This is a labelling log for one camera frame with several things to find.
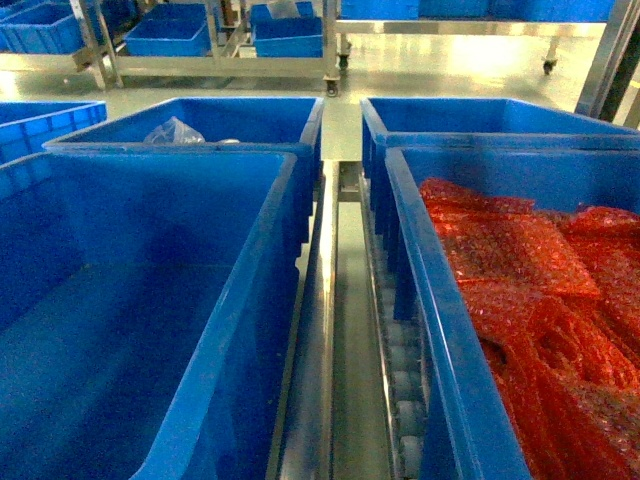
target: metal rack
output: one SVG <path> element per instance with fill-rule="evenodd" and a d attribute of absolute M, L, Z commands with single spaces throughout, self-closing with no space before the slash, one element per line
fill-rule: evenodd
<path fill-rule="evenodd" d="M 93 73 L 96 84 L 107 89 L 113 84 L 123 86 L 123 77 L 174 76 L 174 77 L 297 77 L 323 78 L 327 94 L 338 94 L 340 71 L 348 68 L 350 44 L 348 34 L 359 35 L 501 35 L 553 37 L 544 71 L 550 73 L 557 60 L 555 51 L 560 38 L 597 38 L 605 30 L 604 24 L 579 23 L 529 23 L 511 21 L 371 21 L 339 20 L 337 0 L 323 0 L 323 57 L 322 58 L 242 58 L 240 49 L 247 46 L 250 31 L 245 8 L 241 0 L 240 19 L 224 45 L 219 46 L 216 15 L 220 11 L 219 0 L 204 0 L 211 44 L 206 57 L 134 57 L 126 50 L 121 36 L 112 39 L 100 8 L 95 2 L 99 27 L 105 38 L 104 45 L 96 40 L 95 31 L 88 21 L 87 0 L 69 0 L 80 24 L 87 47 L 71 55 L 0 54 L 0 70 L 75 73 L 87 68 Z M 155 3 L 138 0 L 141 9 Z M 109 58 L 110 68 L 105 64 Z"/>

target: blue plastic crate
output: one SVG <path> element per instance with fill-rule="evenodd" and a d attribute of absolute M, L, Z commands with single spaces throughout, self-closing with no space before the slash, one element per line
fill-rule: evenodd
<path fill-rule="evenodd" d="M 522 4 L 528 22 L 606 22 L 615 0 L 527 0 Z"/>
<path fill-rule="evenodd" d="M 417 20 L 420 0 L 342 0 L 345 20 Z"/>
<path fill-rule="evenodd" d="M 216 9 L 216 29 L 220 31 L 218 19 L 222 18 L 217 5 Z M 142 19 L 148 20 L 192 20 L 194 22 L 207 22 L 207 10 L 201 3 L 160 3 L 153 7 Z"/>
<path fill-rule="evenodd" d="M 69 5 L 42 3 L 23 10 L 3 19 L 0 33 L 7 48 L 14 53 L 60 55 L 73 53 L 84 46 L 80 27 Z"/>
<path fill-rule="evenodd" d="M 125 35 L 130 55 L 204 57 L 211 50 L 206 21 L 146 20 Z"/>
<path fill-rule="evenodd" d="M 106 119 L 104 102 L 0 102 L 0 165 Z"/>
<path fill-rule="evenodd" d="M 298 286 L 295 162 L 0 167 L 3 479 L 264 478 Z"/>
<path fill-rule="evenodd" d="M 296 7 L 298 7 L 298 13 L 301 17 L 316 16 L 313 11 L 313 2 L 296 2 Z M 266 4 L 258 4 L 251 7 L 250 20 L 252 25 L 256 25 L 260 22 L 272 22 L 274 19 Z"/>
<path fill-rule="evenodd" d="M 640 133 L 518 100 L 371 98 L 362 100 L 365 176 L 377 209 L 387 148 L 640 149 Z"/>
<path fill-rule="evenodd" d="M 541 209 L 573 212 L 587 204 L 640 213 L 640 152 L 407 148 L 391 150 L 386 167 L 392 194 L 384 213 L 396 226 L 387 244 L 404 251 L 411 267 L 398 269 L 396 282 L 408 275 L 416 287 L 436 372 L 432 392 L 446 419 L 429 413 L 421 478 L 530 479 L 418 186 L 437 177 L 486 195 L 532 198 Z M 449 457 L 433 455 L 442 451 L 434 442 L 447 438 Z M 455 470 L 438 476 L 439 467 Z"/>
<path fill-rule="evenodd" d="M 322 19 L 288 18 L 253 26 L 258 57 L 321 58 Z"/>
<path fill-rule="evenodd" d="M 490 0 L 421 0 L 419 14 L 428 18 L 486 17 Z"/>
<path fill-rule="evenodd" d="M 144 138 L 171 117 L 200 132 L 207 143 L 153 145 L 157 151 L 267 151 L 297 155 L 298 207 L 313 208 L 313 185 L 320 174 L 320 128 L 324 100 L 311 97 L 176 98 L 141 112 L 67 135 L 45 145 L 51 151 L 148 151 Z M 220 143 L 223 140 L 239 143 Z M 300 225 L 307 239 L 308 225 Z"/>

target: red bubble wrap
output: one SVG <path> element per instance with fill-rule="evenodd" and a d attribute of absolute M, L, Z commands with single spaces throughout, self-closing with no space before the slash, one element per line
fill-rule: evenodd
<path fill-rule="evenodd" d="M 455 183 L 428 178 L 420 186 L 420 195 L 427 208 L 433 205 L 455 207 L 488 213 L 528 214 L 533 211 L 533 200 L 513 197 L 485 197 Z"/>
<path fill-rule="evenodd" d="M 617 337 L 640 354 L 640 254 L 620 240 L 572 240 L 603 295 L 601 310 Z"/>
<path fill-rule="evenodd" d="M 610 207 L 589 207 L 563 226 L 563 233 L 590 237 L 640 235 L 640 215 Z"/>
<path fill-rule="evenodd" d="M 543 407 L 570 478 L 640 478 L 640 397 L 562 374 L 540 375 Z"/>
<path fill-rule="evenodd" d="M 557 295 L 600 296 L 580 259 L 547 220 L 448 215 L 435 227 L 459 284 L 501 280 Z"/>

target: metal rail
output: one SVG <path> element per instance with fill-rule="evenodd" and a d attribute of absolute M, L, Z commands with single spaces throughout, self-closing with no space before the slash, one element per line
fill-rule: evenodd
<path fill-rule="evenodd" d="M 280 480 L 333 478 L 338 162 L 325 162 L 282 438 Z"/>
<path fill-rule="evenodd" d="M 576 113 L 613 121 L 640 59 L 640 0 L 617 0 Z"/>
<path fill-rule="evenodd" d="M 339 34 L 500 35 L 597 38 L 604 23 L 532 23 L 465 20 L 338 20 Z"/>

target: metal shelf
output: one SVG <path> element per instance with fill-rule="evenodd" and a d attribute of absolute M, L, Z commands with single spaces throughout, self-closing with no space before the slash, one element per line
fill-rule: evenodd
<path fill-rule="evenodd" d="M 498 35 L 597 38 L 604 23 L 532 23 L 465 20 L 338 20 L 337 33 L 361 35 Z"/>

